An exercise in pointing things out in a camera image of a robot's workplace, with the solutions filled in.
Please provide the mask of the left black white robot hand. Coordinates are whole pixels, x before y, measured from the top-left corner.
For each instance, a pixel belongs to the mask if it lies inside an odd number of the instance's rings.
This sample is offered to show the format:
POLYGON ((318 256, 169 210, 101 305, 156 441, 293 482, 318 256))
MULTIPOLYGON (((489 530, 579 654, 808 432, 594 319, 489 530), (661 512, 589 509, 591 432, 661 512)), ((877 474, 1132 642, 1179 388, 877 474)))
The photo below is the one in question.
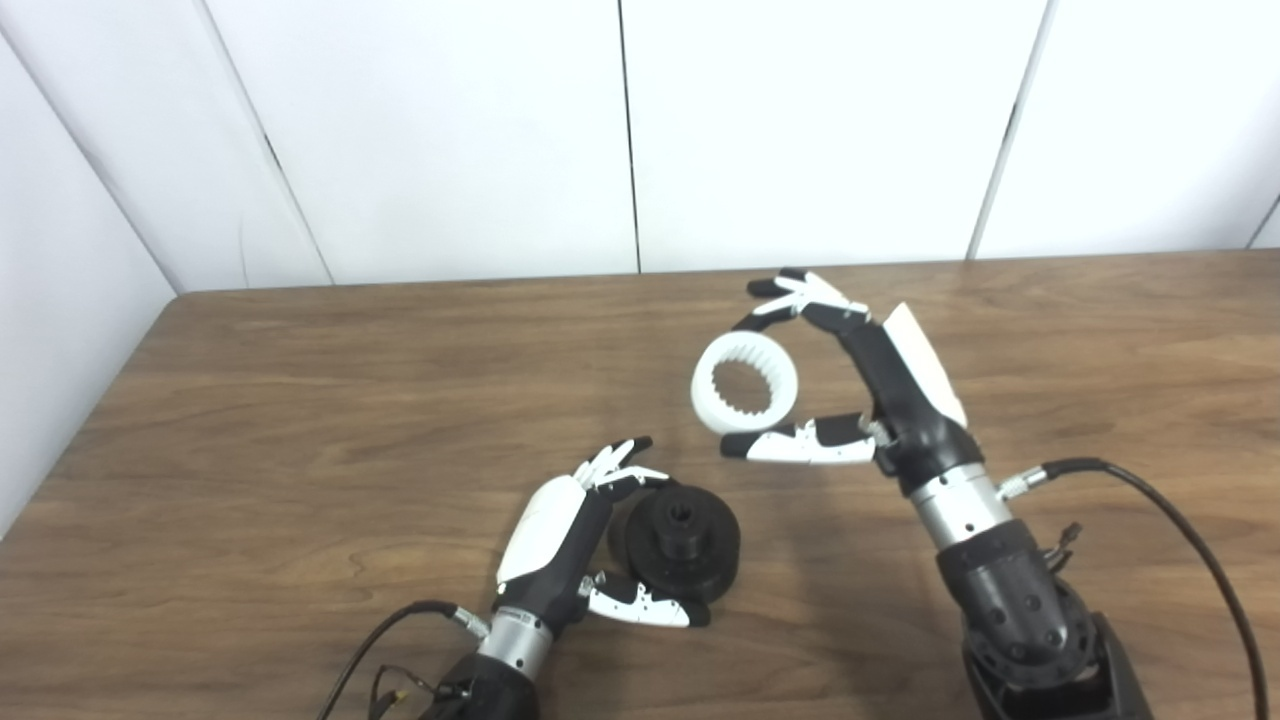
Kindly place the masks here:
POLYGON ((664 471, 634 464, 634 456, 652 445, 649 436, 607 445, 532 493, 495 571, 493 611, 530 615, 553 635, 588 612, 649 626, 709 625, 710 610, 703 602, 677 600, 645 582, 591 568, 617 503, 640 489, 676 484, 664 471))

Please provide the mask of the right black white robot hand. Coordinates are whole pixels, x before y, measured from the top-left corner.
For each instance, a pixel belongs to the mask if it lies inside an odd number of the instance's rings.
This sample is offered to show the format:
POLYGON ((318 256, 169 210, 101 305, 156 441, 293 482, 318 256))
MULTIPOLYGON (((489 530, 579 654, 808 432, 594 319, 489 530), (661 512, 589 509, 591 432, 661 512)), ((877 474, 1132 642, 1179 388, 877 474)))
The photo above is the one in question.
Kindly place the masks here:
POLYGON ((762 337, 769 325, 804 318, 850 356, 872 410, 727 433, 719 442, 722 456, 806 465, 874 462, 904 495, 986 460, 937 352, 906 304, 877 320, 868 306, 796 268, 751 281, 748 292, 764 302, 736 331, 762 337))

